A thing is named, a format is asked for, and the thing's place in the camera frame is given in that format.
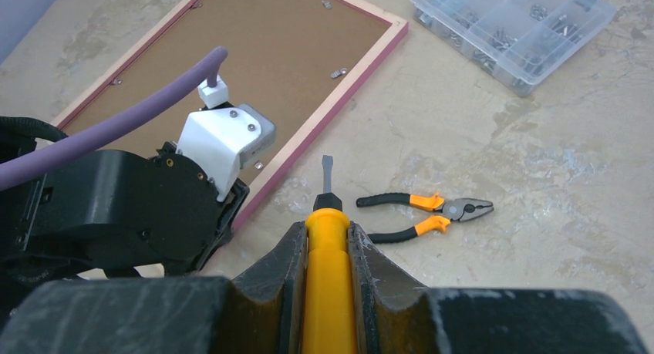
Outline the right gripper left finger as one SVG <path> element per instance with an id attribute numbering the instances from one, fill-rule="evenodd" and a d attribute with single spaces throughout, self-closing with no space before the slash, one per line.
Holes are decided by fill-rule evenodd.
<path id="1" fill-rule="evenodd" d="M 294 223 L 236 278 L 49 282 L 19 306 L 3 353 L 296 353 L 307 230 Z"/>

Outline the yellow handled screwdriver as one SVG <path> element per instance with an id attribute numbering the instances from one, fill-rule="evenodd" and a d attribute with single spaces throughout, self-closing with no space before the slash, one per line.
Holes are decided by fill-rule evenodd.
<path id="1" fill-rule="evenodd" d="M 350 220 L 332 192 L 333 157 L 322 157 L 323 191 L 307 217 L 308 263 L 302 329 L 303 353 L 357 353 L 352 270 L 347 251 Z"/>

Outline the clear plastic screw organizer box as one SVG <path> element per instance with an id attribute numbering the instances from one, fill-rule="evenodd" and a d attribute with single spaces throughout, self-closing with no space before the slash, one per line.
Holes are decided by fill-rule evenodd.
<path id="1" fill-rule="evenodd" d="M 410 0 L 413 17 L 520 97 L 600 33 L 607 0 Z"/>

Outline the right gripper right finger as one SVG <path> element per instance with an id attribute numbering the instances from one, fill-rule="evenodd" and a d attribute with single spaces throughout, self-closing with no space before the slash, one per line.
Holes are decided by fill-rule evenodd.
<path id="1" fill-rule="evenodd" d="M 578 289 L 429 287 L 347 231 L 362 353 L 644 353 L 626 312 Z"/>

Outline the metal frame retaining clip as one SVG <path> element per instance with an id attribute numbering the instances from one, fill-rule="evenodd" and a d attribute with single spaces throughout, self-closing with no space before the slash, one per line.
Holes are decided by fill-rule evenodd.
<path id="1" fill-rule="evenodd" d="M 330 77 L 332 79 L 338 79 L 339 77 L 344 76 L 347 72 L 348 72 L 347 68 L 337 69 L 330 74 Z"/>

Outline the pink picture frame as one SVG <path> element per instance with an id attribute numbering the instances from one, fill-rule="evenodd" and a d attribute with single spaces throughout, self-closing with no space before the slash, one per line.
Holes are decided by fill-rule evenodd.
<path id="1" fill-rule="evenodd" d="M 217 46 L 233 104 L 247 103 L 277 127 L 240 227 L 408 33 L 407 20 L 364 0 L 182 0 L 64 109 L 54 124 L 76 133 L 167 85 Z M 332 79 L 341 68 L 348 72 Z"/>

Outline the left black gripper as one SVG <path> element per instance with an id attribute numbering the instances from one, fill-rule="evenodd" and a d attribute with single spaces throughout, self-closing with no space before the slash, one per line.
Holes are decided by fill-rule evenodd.
<path id="1" fill-rule="evenodd" d="M 151 264 L 195 273 L 230 241 L 248 192 L 237 180 L 220 200 L 214 180 L 169 145 L 148 159 L 89 153 L 1 192 L 1 293 L 94 268 L 112 277 Z"/>

